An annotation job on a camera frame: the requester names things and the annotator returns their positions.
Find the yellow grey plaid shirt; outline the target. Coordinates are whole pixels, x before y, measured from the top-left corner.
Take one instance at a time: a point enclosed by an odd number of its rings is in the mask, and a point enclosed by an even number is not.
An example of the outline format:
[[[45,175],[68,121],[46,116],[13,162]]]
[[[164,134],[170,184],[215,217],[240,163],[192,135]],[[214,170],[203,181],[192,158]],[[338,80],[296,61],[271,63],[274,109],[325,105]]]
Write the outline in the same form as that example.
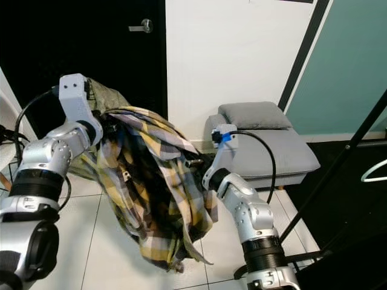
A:
[[[183,272],[186,259],[205,262],[194,243],[218,220],[218,199],[184,165],[185,154],[201,152],[150,110],[124,106],[104,114],[118,121],[119,132],[115,141],[100,141],[96,177],[121,227],[155,267]]]

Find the olive green sack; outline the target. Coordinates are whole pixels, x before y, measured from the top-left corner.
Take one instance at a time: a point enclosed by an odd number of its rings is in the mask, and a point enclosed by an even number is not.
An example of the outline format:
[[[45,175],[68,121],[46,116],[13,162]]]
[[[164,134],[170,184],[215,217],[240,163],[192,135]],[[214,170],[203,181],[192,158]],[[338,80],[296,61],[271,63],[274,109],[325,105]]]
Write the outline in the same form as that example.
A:
[[[119,107],[128,107],[130,104],[127,99],[121,95],[116,89],[108,88],[105,85],[97,82],[89,77],[85,78],[88,85],[86,92],[86,102],[89,104],[89,111],[92,116],[102,123],[102,114],[110,109]],[[70,164],[69,173],[81,178],[97,181],[97,151],[99,151],[99,144],[89,147],[83,154]]]

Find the grey cushion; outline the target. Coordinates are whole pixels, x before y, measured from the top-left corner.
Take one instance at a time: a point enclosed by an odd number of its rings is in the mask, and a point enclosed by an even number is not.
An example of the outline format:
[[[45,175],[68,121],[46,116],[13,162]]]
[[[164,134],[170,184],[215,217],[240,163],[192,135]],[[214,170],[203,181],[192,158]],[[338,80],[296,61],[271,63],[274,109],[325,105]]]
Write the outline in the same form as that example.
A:
[[[241,130],[293,127],[279,107],[269,101],[224,104],[218,107],[218,112]]]

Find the grey upholstered footstool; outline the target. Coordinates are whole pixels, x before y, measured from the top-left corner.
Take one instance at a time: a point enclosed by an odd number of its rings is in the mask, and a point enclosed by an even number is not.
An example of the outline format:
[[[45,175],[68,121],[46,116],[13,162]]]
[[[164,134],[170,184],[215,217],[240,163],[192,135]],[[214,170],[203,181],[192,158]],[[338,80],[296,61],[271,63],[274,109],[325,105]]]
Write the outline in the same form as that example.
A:
[[[230,124],[222,114],[213,114],[206,121],[206,137],[210,141],[212,130],[219,124]],[[272,163],[268,151],[260,141],[253,137],[237,134],[238,147],[230,171],[243,177],[258,189],[270,186],[299,184],[307,174],[318,170],[320,163],[304,139],[291,128],[251,129],[265,141],[273,152]]]

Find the black door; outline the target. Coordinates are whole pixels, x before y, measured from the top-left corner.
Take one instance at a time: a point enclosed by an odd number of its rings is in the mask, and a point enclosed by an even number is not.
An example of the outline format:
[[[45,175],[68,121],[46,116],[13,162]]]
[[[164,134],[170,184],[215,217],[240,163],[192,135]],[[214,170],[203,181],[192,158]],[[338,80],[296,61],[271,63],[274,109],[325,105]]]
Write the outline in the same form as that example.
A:
[[[67,74],[120,92],[168,116],[166,0],[0,0],[0,67],[38,137],[64,123],[52,95]],[[128,27],[150,19],[152,33]]]

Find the black clothes rack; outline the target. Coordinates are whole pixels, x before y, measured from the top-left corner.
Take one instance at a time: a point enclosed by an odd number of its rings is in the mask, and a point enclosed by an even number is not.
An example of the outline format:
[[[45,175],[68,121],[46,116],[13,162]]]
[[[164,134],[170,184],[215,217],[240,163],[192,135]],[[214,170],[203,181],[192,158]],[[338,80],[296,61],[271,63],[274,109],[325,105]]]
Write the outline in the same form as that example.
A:
[[[312,193],[310,193],[306,201],[304,201],[304,203],[301,205],[301,208],[298,209],[298,213],[296,213],[296,216],[294,216],[293,220],[290,221],[290,224],[288,225],[287,229],[285,229],[285,231],[282,232],[282,234],[280,235],[280,242],[287,239],[287,236],[290,234],[290,231],[294,230],[295,226],[299,223],[299,221],[302,220],[302,214],[308,210],[310,204],[312,204],[314,201],[317,201],[324,188],[331,182],[332,177],[339,171],[340,167],[343,165],[343,163],[346,162],[352,152],[356,151],[358,147],[387,146],[387,141],[366,141],[364,144],[361,144],[366,133],[368,133],[368,130],[370,130],[371,126],[376,123],[377,119],[385,110],[385,108],[387,108],[387,89],[385,89],[378,102],[371,109],[371,112],[364,119],[362,124],[360,124],[360,127],[357,132],[354,133],[354,136],[350,139],[346,146],[343,147],[341,152],[335,158],[331,167],[327,169],[321,181],[318,182],[317,185],[315,185],[315,188],[313,188]],[[313,251],[310,253],[287,256],[287,262],[303,262],[304,260],[310,259],[323,259],[327,255],[331,255],[332,253],[327,248],[329,248],[329,246],[324,246],[323,248],[321,248],[321,250]],[[249,269],[247,265],[241,266],[234,272],[234,279],[240,279],[246,276],[246,274],[248,274],[248,270]]]

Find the black floor rug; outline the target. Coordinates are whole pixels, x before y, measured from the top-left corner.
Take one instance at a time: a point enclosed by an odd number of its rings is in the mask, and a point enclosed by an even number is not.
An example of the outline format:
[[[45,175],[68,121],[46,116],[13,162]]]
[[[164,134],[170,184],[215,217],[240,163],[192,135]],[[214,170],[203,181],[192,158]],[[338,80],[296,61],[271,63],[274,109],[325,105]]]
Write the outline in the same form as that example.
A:
[[[302,290],[387,290],[387,181],[360,181],[371,166],[387,160],[387,146],[354,149],[326,177],[345,145],[311,143],[320,168],[288,186],[301,210],[295,230],[306,228],[326,253],[298,274]]]

